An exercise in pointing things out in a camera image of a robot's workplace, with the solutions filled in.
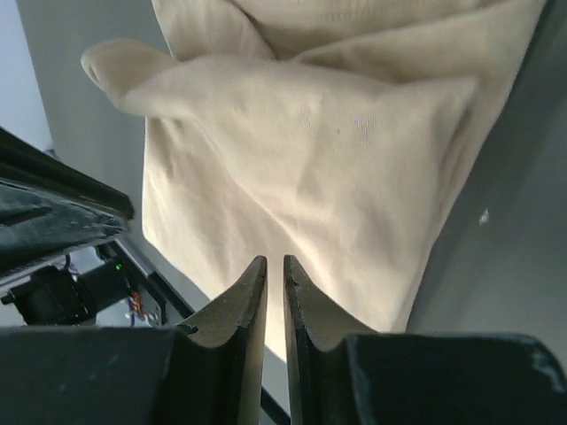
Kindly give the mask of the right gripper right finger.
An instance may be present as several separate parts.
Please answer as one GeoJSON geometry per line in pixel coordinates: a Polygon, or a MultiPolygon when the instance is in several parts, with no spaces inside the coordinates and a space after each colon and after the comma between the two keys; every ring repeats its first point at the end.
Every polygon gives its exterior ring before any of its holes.
{"type": "Polygon", "coordinates": [[[320,290],[292,255],[283,258],[283,302],[291,422],[358,424],[347,339],[376,331],[320,290]]]}

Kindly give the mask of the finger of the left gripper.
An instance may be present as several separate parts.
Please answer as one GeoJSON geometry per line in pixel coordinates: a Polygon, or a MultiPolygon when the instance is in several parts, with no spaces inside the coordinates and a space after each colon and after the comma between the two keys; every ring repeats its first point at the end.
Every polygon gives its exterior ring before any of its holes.
{"type": "Polygon", "coordinates": [[[1,277],[128,232],[124,193],[1,130],[1,277]]]}

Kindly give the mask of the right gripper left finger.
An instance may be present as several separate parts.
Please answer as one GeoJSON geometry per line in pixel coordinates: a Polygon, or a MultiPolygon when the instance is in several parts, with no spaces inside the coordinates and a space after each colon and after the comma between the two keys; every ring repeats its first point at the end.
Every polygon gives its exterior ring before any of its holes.
{"type": "Polygon", "coordinates": [[[183,392],[191,424],[256,424],[267,317],[267,259],[252,260],[237,281],[185,322],[183,392]]]}

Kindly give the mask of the beige t shirt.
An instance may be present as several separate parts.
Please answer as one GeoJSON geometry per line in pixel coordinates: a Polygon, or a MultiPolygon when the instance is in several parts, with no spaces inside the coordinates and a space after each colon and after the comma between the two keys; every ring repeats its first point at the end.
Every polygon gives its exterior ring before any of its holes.
{"type": "Polygon", "coordinates": [[[213,298],[283,258],[378,331],[427,259],[508,100],[541,1],[157,1],[168,52],[119,39],[82,68],[145,119],[145,239],[213,298]]]}

